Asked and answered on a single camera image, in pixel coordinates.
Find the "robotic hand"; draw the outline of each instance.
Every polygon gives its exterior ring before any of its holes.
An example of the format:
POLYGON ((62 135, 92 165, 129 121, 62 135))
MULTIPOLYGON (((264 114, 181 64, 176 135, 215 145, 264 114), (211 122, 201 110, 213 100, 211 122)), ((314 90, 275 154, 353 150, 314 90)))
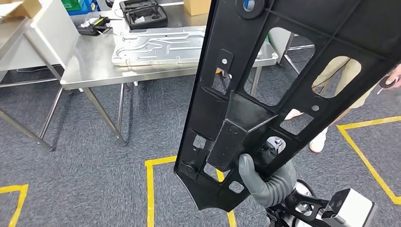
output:
MULTIPOLYGON (((273 155, 277 155, 284 149, 285 141, 271 137, 266 141, 266 145, 273 155)), ((238 162, 238 172, 256 202, 264 207, 272 207, 283 202, 295 189, 296 173, 292 160, 264 182, 255 171, 252 157, 249 154, 242 154, 238 162)))
MULTIPOLYGON (((285 142, 269 138, 265 145, 267 152, 277 155, 285 142)), ((265 207, 271 227, 367 227, 377 207, 352 189, 335 193, 330 201, 316 198, 305 182, 296 180, 291 160, 264 182, 253 158, 242 154, 238 172, 256 202, 265 207)))

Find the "green crate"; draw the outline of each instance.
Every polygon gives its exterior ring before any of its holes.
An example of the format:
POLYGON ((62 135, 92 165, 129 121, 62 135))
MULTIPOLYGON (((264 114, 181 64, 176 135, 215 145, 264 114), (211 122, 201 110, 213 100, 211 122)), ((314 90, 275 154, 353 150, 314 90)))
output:
POLYGON ((61 0, 67 11, 81 10, 84 0, 61 0))

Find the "small tool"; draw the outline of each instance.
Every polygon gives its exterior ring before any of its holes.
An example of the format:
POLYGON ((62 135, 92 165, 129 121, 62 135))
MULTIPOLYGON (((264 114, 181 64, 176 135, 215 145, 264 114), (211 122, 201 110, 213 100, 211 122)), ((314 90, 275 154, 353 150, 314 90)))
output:
POLYGON ((382 88, 379 90, 379 92, 377 92, 377 94, 380 94, 380 92, 383 91, 385 88, 390 88, 390 87, 394 86, 394 84, 396 84, 397 81, 398 81, 398 79, 399 79, 399 76, 398 76, 398 77, 395 78, 395 80, 393 80, 393 82, 391 82, 390 84, 386 84, 386 81, 387 81, 387 79, 388 79, 389 77, 390 77, 390 76, 385 76, 385 77, 383 77, 383 79, 380 81, 379 85, 380 85, 382 88))
POLYGON ((99 18, 93 17, 79 25, 77 30, 81 35, 103 35, 111 29, 111 27, 106 26, 106 24, 110 23, 112 20, 122 19, 110 19, 102 16, 99 16, 99 18))

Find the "black plastic panel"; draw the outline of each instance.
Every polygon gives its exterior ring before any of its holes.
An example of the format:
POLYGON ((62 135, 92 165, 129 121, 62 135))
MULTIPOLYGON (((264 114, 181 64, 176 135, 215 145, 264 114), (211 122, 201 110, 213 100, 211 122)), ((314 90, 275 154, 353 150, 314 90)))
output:
POLYGON ((255 0, 255 11, 247 12, 242 0, 212 1, 174 167, 198 209, 235 208, 249 195, 246 189, 237 194, 228 188, 232 181, 243 184, 237 170, 240 154, 249 153, 260 175, 269 178, 389 72, 401 60, 400 9, 401 1, 389 0, 255 0), (280 102, 267 106, 248 95, 244 84, 274 27, 308 38, 315 44, 315 54, 280 102), (337 56, 357 60, 362 70, 334 98, 320 97, 312 91, 312 83, 337 56), (225 95, 211 88, 217 67, 232 75, 225 95), (313 105, 319 110, 313 111, 313 105), (314 118, 298 135, 280 127, 291 109, 314 118), (196 134, 207 140, 204 149, 193 146, 196 134), (266 163, 260 148, 270 136, 283 138, 287 145, 266 163), (206 161, 230 171, 222 183, 203 172, 206 161))

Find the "white cabinet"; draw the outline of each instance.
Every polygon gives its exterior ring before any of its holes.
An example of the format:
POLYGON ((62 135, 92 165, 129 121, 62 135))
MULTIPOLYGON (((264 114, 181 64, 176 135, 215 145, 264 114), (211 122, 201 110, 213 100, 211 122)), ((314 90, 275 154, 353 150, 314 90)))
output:
MULTIPOLYGON (((42 9, 32 19, 25 33, 44 53, 50 64, 65 68, 78 39, 61 0, 41 0, 42 9)), ((22 35, 0 61, 0 71, 43 66, 44 63, 22 35)))

